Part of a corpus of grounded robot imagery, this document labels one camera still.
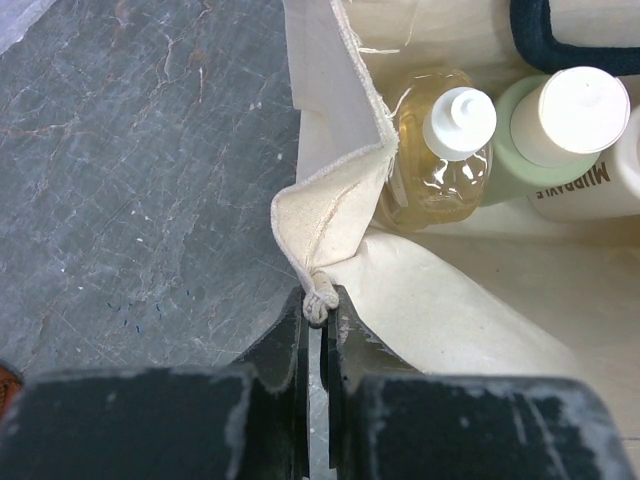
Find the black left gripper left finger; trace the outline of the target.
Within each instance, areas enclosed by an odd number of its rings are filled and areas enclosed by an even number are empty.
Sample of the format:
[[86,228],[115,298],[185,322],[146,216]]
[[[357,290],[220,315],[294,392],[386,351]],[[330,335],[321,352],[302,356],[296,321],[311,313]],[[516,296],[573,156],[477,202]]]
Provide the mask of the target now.
[[301,288],[224,366],[67,370],[30,380],[1,424],[5,479],[304,479]]

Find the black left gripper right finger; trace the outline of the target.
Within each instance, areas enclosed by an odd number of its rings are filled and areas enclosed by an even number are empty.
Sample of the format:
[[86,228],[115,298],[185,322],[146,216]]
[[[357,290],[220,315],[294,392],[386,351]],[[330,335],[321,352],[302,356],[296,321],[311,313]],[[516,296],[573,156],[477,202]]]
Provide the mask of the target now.
[[341,479],[619,479],[623,446],[585,384],[426,375],[364,322],[344,288],[322,330],[329,464]]

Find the beige canvas tote bag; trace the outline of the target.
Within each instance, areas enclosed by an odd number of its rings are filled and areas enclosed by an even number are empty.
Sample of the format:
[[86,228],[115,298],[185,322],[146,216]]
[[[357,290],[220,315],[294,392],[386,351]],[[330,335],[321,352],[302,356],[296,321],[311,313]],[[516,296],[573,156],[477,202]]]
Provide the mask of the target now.
[[428,374],[639,383],[639,5],[288,1],[274,236]]

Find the clear amber liquid bottle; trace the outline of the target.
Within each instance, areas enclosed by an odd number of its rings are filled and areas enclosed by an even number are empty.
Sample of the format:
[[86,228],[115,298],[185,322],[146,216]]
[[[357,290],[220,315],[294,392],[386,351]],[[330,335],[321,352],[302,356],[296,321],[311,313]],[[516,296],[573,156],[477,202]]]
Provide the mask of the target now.
[[463,71],[414,70],[383,94],[398,135],[378,221],[400,232],[467,219],[482,200],[497,127],[492,99]]

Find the cream bottle with cap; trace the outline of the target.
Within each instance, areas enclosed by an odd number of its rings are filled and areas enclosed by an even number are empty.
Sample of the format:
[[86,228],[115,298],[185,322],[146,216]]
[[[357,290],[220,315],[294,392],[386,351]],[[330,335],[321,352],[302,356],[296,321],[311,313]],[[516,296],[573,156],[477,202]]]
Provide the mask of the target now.
[[611,147],[581,177],[529,197],[533,208],[556,222],[634,216],[639,213],[639,109]]

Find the green bottle with white cap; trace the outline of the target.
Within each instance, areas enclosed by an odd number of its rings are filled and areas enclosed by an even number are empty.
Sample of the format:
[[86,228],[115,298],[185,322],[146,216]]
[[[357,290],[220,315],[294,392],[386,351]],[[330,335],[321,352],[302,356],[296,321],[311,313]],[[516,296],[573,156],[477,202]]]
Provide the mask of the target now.
[[579,66],[517,81],[496,111],[483,207],[578,179],[621,137],[631,102],[619,78]]

